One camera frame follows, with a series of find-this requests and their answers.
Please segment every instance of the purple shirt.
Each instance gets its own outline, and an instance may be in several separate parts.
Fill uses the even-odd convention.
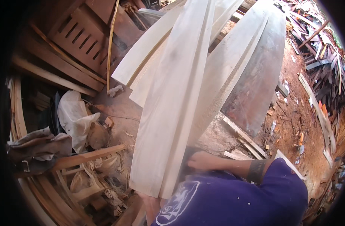
[[[307,205],[306,185],[278,158],[259,186],[223,171],[188,176],[152,225],[296,226]]]

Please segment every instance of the dirt ground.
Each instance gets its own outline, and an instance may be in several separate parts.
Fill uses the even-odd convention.
[[[228,30],[234,24],[228,23]],[[291,56],[295,58],[296,63],[292,61]],[[301,132],[304,133],[303,144],[305,146],[305,153],[296,167],[307,178],[305,183],[310,199],[315,197],[321,179],[327,177],[330,168],[328,161],[323,155],[324,139],[319,120],[317,119],[315,109],[310,107],[308,94],[298,80],[297,72],[301,72],[308,82],[311,81],[310,78],[307,78],[303,58],[296,55],[289,43],[289,39],[286,39],[279,80],[282,83],[287,80],[289,84],[288,104],[283,101],[282,95],[279,95],[276,106],[274,109],[271,108],[273,115],[266,115],[258,135],[253,140],[262,148],[268,144],[272,151],[279,149],[294,163],[299,156],[297,147],[294,144],[298,144]],[[106,91],[103,90],[92,101],[98,109],[95,107],[91,109],[92,112],[102,112],[101,122],[107,117],[106,114],[130,118],[114,118],[115,125],[109,131],[109,146],[121,143],[127,146],[126,150],[119,152],[119,155],[121,155],[121,165],[117,170],[111,171],[110,175],[118,180],[118,184],[121,184],[123,189],[128,187],[134,144],[142,113],[142,108],[128,98],[131,92],[131,89],[124,87],[124,91],[119,91],[116,97],[110,98],[106,97]],[[238,141],[229,143],[225,141],[227,137],[233,137],[233,132],[223,119],[224,115],[219,112],[199,139],[197,146],[218,156],[223,156],[226,150],[231,152],[238,149],[246,155],[253,157]],[[277,122],[277,129],[270,136],[273,120]]]

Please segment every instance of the white plastic bag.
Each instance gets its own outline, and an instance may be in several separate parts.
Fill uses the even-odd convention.
[[[81,94],[75,90],[67,91],[61,98],[57,109],[62,128],[72,137],[72,147],[76,153],[84,150],[87,134],[92,122],[100,117],[100,113],[88,115]]]

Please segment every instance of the human arm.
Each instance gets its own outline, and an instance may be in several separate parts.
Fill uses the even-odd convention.
[[[152,222],[154,221],[154,219],[157,217],[157,215],[160,212],[160,200],[158,198],[148,196],[138,191],[135,191],[135,192],[143,200],[143,204],[145,205],[145,211],[146,211],[146,221],[149,226],[152,224]]]
[[[261,183],[269,166],[274,160],[229,160],[214,156],[205,151],[193,154],[188,166],[197,170],[227,170],[248,181]]]

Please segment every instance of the tattoo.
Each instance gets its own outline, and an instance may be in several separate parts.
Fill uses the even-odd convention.
[[[265,163],[266,160],[253,160],[249,167],[247,180],[260,184],[263,179],[262,175]]]

